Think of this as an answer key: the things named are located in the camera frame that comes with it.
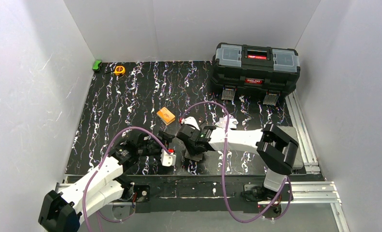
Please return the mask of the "orange credit card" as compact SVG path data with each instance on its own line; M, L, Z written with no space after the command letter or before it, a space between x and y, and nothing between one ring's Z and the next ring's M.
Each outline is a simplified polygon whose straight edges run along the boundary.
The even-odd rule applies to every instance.
M157 111L156 115L166 124L169 125L170 123L175 121L175 115L166 107L161 108L159 111Z

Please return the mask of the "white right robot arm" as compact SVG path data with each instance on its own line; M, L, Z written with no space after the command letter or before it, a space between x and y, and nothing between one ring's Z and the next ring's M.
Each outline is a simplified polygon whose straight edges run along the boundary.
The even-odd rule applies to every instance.
M292 173L298 142L275 124L257 130L225 130L214 126L198 129L183 124L176 134L191 157L207 151L255 153L267 167L263 187L277 192Z

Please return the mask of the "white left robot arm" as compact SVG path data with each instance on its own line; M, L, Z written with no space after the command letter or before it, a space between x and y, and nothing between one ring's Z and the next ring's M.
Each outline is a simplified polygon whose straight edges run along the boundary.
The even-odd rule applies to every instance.
M125 174L141 156L173 155L169 144L174 135L131 127L113 139L105 160L78 181L56 192L48 192L38 223L48 232L76 232L88 217L115 200L134 202L139 195Z

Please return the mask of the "yellow tape measure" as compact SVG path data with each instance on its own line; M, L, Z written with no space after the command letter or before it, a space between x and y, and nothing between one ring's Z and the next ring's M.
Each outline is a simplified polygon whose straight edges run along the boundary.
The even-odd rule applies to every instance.
M117 75L117 76L121 76L121 75L124 75L125 72L126 72L125 67L122 66L122 65L118 65L118 66L115 67L113 73L114 73L115 75Z

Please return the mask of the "green small tool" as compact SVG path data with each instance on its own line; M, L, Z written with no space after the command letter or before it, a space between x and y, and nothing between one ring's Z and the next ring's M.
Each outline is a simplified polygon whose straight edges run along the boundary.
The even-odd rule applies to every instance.
M102 60L95 60L93 66L92 66L92 70L97 73L101 70L101 65L102 65Z

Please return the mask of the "black toolbox with clear lids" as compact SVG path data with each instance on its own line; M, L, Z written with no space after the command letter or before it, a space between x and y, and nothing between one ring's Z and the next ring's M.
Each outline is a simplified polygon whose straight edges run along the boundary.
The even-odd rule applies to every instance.
M296 89L300 69L295 49L219 43L210 88L223 100L239 94L275 106Z

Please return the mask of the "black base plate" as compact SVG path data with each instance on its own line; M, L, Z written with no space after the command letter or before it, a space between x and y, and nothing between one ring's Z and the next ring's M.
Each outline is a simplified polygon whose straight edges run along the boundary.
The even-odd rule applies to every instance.
M139 203L136 213L151 212L196 212L227 211L219 175L129 175L136 185L145 185L150 196ZM253 202L241 197L244 186L262 185L262 175L227 175L226 195L232 211L258 212Z

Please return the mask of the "aluminium frame rails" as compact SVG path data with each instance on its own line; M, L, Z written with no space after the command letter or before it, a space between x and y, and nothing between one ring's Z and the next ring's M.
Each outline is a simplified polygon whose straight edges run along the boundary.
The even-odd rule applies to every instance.
M188 159L182 159L177 164L178 171L172 168L164 167L150 159L142 157L140 161L132 168L125 172L129 175L219 175L219 153L210 153L204 157L200 164L192 165ZM248 163L248 172L246 174L235 175L264 175L265 165L258 158ZM339 208L341 202L335 184L332 181L324 180L320 169L316 163L305 162L303 167L295 170L290 176L290 183L286 183L282 190L282 203L288 203L288 193L291 192L292 204L326 204L332 210L335 218L335 226L338 230L345 230L345 226L341 226L340 217L343 215ZM246 191L253 184L244 186ZM145 203L150 196L150 189L145 185L136 185L135 191L139 194L135 200L136 208L139 203ZM226 191L223 191L223 198L228 198ZM260 203L255 203L257 209L261 208Z

